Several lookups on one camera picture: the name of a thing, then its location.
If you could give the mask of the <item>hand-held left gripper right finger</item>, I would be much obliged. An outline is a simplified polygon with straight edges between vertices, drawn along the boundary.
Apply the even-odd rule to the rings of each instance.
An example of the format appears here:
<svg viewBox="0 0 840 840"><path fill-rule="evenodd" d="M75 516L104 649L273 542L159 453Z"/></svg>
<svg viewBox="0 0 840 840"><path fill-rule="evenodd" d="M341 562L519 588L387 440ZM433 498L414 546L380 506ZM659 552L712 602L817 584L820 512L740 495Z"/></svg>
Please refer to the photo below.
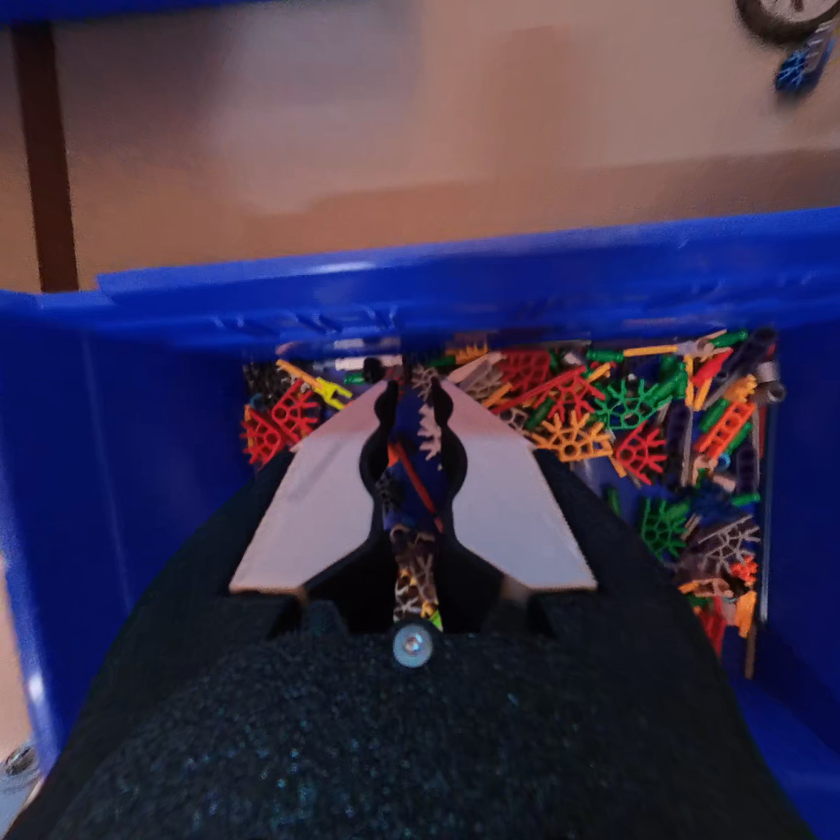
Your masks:
<svg viewBox="0 0 840 840"><path fill-rule="evenodd" d="M528 591L595 591L534 445L447 380L434 413L457 544Z"/></svg>

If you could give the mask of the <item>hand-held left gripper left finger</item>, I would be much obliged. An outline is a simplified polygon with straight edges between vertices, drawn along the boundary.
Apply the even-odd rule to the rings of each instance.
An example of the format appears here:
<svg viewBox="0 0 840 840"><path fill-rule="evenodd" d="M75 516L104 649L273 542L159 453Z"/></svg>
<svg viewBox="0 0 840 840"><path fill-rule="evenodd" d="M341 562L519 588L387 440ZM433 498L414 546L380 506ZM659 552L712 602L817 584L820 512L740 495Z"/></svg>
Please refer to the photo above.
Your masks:
<svg viewBox="0 0 840 840"><path fill-rule="evenodd" d="M372 385L295 447L230 594L301 595L362 547L375 513L364 447L392 422L399 390L396 381Z"/></svg>

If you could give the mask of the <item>pile of colourful toy pieces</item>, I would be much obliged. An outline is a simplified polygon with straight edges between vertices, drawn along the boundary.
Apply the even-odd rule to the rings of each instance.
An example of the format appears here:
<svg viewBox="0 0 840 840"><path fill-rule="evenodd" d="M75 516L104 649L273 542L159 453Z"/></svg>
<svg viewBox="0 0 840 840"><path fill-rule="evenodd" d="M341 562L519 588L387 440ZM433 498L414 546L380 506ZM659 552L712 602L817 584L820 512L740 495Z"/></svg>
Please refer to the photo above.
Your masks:
<svg viewBox="0 0 840 840"><path fill-rule="evenodd" d="M434 384L450 381L532 443L540 468L594 472L609 523L630 525L718 655L726 636L739 635L750 679L770 534L768 406L786 395L777 344L771 326L655 346L471 344L431 364L353 360L348 382L358 392L277 359L245 371L240 436L253 467L278 466L372 385L398 383L392 422L363 452L371 534L298 595L322 597L337 585L364 627L412 621L466 632L502 597L605 592L606 583L531 592L457 544L434 413Z"/></svg>

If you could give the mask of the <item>toy frame model with wheels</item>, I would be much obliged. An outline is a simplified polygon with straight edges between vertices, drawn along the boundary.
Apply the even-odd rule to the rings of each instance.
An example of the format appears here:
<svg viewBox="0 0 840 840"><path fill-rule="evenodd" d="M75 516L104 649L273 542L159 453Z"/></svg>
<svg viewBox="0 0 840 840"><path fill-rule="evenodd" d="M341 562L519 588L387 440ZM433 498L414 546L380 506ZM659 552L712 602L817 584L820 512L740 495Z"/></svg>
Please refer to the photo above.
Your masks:
<svg viewBox="0 0 840 840"><path fill-rule="evenodd" d="M775 74L774 91L788 98L812 91L838 50L839 2L736 1L735 6L753 36L792 47Z"/></svg>

